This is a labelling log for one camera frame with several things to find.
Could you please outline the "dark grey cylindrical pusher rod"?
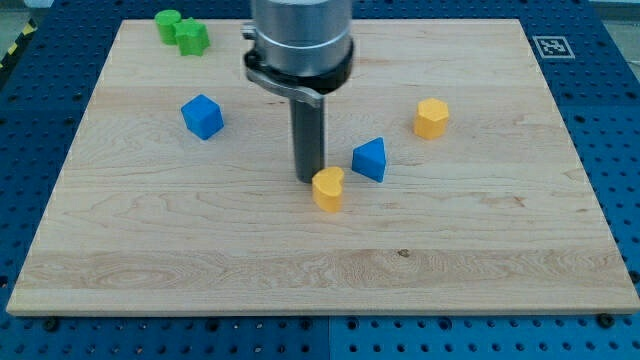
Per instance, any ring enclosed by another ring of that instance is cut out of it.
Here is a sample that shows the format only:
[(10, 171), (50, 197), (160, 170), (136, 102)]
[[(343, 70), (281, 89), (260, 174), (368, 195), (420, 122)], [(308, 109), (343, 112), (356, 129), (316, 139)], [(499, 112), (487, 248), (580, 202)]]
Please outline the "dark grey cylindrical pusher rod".
[(325, 167), (324, 107), (291, 100), (290, 114), (296, 177), (311, 183)]

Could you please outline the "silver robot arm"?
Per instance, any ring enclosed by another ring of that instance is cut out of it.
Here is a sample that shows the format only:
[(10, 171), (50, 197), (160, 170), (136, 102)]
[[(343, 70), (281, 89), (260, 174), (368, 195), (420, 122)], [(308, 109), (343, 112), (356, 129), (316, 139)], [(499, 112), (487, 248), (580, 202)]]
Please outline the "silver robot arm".
[(242, 36), (246, 77), (289, 100), (296, 177), (326, 166), (325, 96), (349, 79), (355, 45), (349, 0), (252, 0)]

